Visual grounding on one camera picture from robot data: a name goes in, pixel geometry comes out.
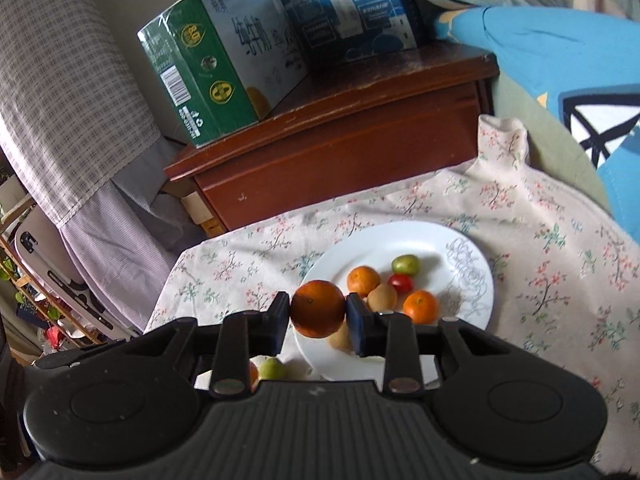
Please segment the small orange tangerine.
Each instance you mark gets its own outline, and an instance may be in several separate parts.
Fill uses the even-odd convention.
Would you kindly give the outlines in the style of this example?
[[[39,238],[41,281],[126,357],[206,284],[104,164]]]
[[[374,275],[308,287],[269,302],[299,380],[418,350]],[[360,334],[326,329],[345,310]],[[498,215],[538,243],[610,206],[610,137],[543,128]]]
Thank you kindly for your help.
[[[417,290],[405,299],[402,313],[416,325],[432,325],[439,316],[439,302],[427,290]]]

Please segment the tangerine behind left finger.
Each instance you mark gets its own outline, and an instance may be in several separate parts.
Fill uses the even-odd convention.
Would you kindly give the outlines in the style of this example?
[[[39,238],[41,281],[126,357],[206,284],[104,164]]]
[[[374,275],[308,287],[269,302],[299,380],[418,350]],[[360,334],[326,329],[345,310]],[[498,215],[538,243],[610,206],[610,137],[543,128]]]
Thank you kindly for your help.
[[[250,388],[255,390],[259,382],[259,370],[253,361],[248,362],[250,367]]]

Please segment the green jujube fruit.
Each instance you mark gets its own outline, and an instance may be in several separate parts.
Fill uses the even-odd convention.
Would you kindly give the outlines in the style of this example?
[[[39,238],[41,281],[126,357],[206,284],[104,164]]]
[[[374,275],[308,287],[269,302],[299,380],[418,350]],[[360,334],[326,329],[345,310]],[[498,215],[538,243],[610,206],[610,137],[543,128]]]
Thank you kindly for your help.
[[[392,261],[394,273],[416,275],[420,272],[420,259],[415,255],[401,255]]]

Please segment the blue milk carton box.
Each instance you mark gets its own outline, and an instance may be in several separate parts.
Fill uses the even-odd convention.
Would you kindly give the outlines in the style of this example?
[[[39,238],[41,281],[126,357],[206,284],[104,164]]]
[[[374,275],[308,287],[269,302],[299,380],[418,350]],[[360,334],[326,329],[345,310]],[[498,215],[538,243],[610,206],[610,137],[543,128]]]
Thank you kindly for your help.
[[[428,32],[416,0],[281,0],[313,68],[415,49]]]

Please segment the green jujube near gripper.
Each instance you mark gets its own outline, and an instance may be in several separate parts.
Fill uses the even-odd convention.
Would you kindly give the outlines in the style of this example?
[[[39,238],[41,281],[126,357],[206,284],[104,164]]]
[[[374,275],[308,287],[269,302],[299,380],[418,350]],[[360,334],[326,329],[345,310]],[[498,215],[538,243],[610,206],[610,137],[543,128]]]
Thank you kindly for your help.
[[[278,358],[267,358],[258,366],[260,380],[285,380],[288,369]]]

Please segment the wooden shelf rack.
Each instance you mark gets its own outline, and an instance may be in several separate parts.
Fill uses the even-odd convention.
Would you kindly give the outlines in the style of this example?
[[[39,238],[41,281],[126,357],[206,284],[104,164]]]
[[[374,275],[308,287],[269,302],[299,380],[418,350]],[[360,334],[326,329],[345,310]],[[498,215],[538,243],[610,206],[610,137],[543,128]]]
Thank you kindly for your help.
[[[1,168],[1,316],[12,354],[25,365],[46,354],[98,344],[94,328],[70,319],[69,306],[37,282],[17,253],[17,228],[35,201],[6,167]]]

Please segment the blue shark plush pillow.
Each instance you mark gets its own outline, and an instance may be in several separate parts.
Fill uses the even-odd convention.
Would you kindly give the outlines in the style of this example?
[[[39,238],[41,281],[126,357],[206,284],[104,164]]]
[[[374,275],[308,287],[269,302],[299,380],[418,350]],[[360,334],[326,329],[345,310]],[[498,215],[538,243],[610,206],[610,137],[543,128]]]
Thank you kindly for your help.
[[[601,179],[612,214],[639,236],[639,25],[541,6],[440,14],[437,38],[492,52],[500,70],[557,119]]]

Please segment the dark wooden nightstand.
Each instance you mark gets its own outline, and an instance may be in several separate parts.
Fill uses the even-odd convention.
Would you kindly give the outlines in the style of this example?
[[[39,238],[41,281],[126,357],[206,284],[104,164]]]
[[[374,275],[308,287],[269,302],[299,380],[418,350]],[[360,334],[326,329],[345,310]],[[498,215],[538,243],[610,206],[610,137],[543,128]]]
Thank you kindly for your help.
[[[305,78],[262,122],[166,167],[226,231],[477,154],[495,55],[437,41]]]

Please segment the brown longan fruit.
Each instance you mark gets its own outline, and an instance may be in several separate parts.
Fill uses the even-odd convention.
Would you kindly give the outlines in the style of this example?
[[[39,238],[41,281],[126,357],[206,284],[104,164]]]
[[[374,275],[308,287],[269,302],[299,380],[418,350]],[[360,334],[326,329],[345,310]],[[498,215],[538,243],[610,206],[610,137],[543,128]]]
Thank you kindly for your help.
[[[367,296],[367,305],[372,312],[393,311],[396,308],[397,301],[396,289],[389,284],[379,284]]]

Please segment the cardboard box on floor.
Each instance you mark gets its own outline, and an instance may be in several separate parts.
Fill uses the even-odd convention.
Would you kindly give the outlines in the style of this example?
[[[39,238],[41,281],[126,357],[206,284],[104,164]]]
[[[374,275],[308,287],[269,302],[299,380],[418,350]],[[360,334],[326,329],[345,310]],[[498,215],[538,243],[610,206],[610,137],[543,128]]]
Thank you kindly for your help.
[[[206,203],[200,188],[192,179],[167,180],[162,186],[162,191],[178,198],[191,220],[203,229],[208,238],[221,236],[227,232],[216,212]]]

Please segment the green milk carton box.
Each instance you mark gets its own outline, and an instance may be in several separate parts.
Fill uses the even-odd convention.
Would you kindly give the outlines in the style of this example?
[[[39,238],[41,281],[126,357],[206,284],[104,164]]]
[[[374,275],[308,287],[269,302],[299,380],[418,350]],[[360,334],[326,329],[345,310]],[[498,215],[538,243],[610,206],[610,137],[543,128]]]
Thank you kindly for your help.
[[[178,0],[137,36],[197,148],[265,119],[307,76],[280,0]]]

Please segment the checked grey fabric cover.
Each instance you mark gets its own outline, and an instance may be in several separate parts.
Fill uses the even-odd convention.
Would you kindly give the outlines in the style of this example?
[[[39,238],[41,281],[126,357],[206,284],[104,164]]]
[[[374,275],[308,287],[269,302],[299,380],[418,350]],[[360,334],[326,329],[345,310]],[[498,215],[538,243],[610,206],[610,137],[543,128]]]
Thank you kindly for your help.
[[[143,330],[203,231],[94,0],[1,0],[1,147],[107,311]]]

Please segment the red cherry tomato on plate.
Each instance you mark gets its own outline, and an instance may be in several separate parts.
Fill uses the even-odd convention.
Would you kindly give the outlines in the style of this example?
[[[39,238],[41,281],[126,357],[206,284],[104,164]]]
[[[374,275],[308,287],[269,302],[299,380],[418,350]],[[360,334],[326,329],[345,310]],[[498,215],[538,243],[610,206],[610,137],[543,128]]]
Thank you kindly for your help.
[[[408,274],[394,273],[388,278],[387,283],[396,290],[399,296],[408,295],[414,289],[413,279]]]

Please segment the floral tablecloth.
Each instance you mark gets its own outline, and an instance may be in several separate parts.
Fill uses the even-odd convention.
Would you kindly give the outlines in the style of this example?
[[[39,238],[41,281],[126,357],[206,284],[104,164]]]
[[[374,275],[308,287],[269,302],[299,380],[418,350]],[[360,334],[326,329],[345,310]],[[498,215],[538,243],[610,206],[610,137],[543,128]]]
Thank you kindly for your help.
[[[586,378],[608,426],[594,461],[639,468],[639,247],[590,198],[534,169],[525,127],[483,116],[461,165],[280,214],[186,250],[149,319],[216,324],[292,292],[334,244],[371,226],[431,221],[480,248],[501,338]]]

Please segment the large orange tangerine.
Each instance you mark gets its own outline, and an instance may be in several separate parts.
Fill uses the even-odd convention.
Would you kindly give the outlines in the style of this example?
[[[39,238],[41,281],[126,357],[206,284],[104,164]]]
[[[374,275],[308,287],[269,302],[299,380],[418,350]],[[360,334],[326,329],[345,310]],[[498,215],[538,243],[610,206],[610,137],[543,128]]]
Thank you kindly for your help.
[[[341,327],[346,312],[345,296],[336,285],[313,280],[299,286],[291,301],[295,329],[308,338],[326,338]]]

